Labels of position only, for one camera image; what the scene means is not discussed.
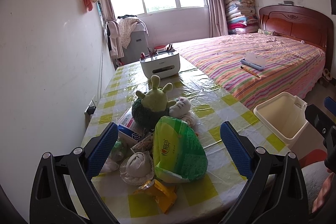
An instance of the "person's hand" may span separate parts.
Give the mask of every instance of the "person's hand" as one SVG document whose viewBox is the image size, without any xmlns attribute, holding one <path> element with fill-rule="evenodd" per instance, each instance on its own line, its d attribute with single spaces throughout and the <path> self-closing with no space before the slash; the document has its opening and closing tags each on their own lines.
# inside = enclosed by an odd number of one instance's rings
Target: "person's hand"
<svg viewBox="0 0 336 224">
<path fill-rule="evenodd" d="M 327 171 L 331 174 L 327 177 L 327 179 L 322 184 L 322 189 L 319 192 L 319 195 L 317 196 L 316 200 L 314 201 L 312 213 L 323 206 L 323 204 L 325 202 L 324 198 L 330 192 L 331 180 L 334 176 L 334 173 L 329 169 L 327 169 Z"/>
</svg>

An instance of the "pink striped bedspread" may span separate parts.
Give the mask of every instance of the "pink striped bedspread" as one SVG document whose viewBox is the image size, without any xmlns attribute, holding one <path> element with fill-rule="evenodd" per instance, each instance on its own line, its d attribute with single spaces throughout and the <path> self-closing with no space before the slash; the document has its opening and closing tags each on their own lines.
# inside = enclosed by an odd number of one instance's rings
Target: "pink striped bedspread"
<svg viewBox="0 0 336 224">
<path fill-rule="evenodd" d="M 325 52 L 317 47 L 258 33 L 181 42 L 174 49 L 249 109 L 283 91 L 304 98 L 325 65 Z M 246 52 L 266 59 L 263 71 L 245 66 L 260 79 L 240 68 Z"/>
</svg>

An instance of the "plush toy ear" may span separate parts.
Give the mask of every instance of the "plush toy ear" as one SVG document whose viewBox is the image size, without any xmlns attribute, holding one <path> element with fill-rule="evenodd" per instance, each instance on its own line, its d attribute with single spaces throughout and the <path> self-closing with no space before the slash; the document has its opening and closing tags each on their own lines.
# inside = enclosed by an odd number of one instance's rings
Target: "plush toy ear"
<svg viewBox="0 0 336 224">
<path fill-rule="evenodd" d="M 151 81 L 152 81 L 152 90 L 156 90 L 160 85 L 160 77 L 158 77 L 157 75 L 152 75 Z"/>
<path fill-rule="evenodd" d="M 143 99 L 143 98 L 145 98 L 145 94 L 144 93 L 142 93 L 140 90 L 137 90 L 136 92 L 135 92 L 135 94 L 139 97 L 139 98 L 141 98 L 141 99 Z"/>
<path fill-rule="evenodd" d="M 172 83 L 168 83 L 167 85 L 165 85 L 162 89 L 162 91 L 164 93 L 167 93 L 168 91 L 171 91 L 173 89 L 173 84 Z"/>
<path fill-rule="evenodd" d="M 167 107 L 171 107 L 171 106 L 173 106 L 173 105 L 175 105 L 175 104 L 176 104 L 176 101 L 175 101 L 175 100 L 168 101 L 168 102 L 167 102 Z"/>
</svg>

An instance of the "stack of blankets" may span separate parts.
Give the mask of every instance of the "stack of blankets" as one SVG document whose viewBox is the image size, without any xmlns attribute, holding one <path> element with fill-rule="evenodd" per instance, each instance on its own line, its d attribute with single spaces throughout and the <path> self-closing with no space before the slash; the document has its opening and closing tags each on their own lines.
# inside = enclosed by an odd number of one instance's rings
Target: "stack of blankets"
<svg viewBox="0 0 336 224">
<path fill-rule="evenodd" d="M 229 34 L 257 32 L 259 21 L 255 15 L 255 0 L 225 0 Z"/>
</svg>

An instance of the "green plush toy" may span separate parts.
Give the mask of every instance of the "green plush toy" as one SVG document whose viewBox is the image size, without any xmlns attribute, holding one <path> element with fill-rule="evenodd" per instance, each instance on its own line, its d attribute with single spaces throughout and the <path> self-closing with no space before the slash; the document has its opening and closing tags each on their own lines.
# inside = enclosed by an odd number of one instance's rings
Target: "green plush toy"
<svg viewBox="0 0 336 224">
<path fill-rule="evenodd" d="M 147 129 L 154 129 L 157 122 L 163 116 L 168 116 L 169 107 L 176 104 L 175 100 L 168 101 L 166 93 L 173 89 L 172 83 L 159 88 L 160 77 L 151 77 L 152 89 L 146 94 L 137 90 L 135 94 L 139 97 L 132 105 L 132 116 L 134 121 Z"/>
</svg>

